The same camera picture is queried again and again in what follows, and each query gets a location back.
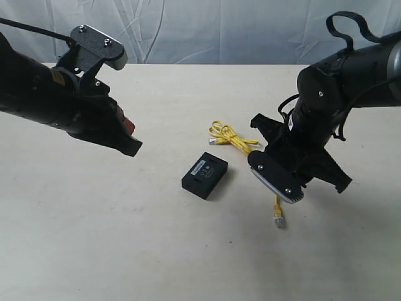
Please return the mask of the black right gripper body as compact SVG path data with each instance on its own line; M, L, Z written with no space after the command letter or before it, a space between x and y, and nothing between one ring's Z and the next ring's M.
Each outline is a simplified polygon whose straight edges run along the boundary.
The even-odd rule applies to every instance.
M257 114L251 120L251 127L258 129L268 142L262 152L297 179L302 189L314 178L334 185L338 193L342 193L351 183L352 179L324 147L312 146L305 140L292 138L287 122L278 122Z

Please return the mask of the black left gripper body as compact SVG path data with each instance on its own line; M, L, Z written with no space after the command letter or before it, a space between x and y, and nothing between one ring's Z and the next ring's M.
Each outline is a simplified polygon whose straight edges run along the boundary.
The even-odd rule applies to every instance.
M40 123L133 157L142 142L119 131L119 104L109 93L109 86L86 73L78 77L66 68L44 67L40 74Z

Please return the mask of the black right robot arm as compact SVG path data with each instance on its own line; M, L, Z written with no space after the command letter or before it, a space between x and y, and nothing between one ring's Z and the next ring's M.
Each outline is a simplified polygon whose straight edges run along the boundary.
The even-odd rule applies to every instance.
M251 127L266 139L247 161L252 172L287 203L303 198L314 178L343 192L351 183L325 149L343 140L353 108L400 105L400 38L359 50L340 51L300 71L295 107L277 121L257 114Z

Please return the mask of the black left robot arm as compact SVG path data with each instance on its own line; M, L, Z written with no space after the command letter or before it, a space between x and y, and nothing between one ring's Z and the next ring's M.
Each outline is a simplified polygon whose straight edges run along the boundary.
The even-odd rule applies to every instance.
M134 124L97 79L103 65L121 70L128 57L117 40L88 26L50 68L14 50L1 36L1 111L65 131L72 138L135 156Z

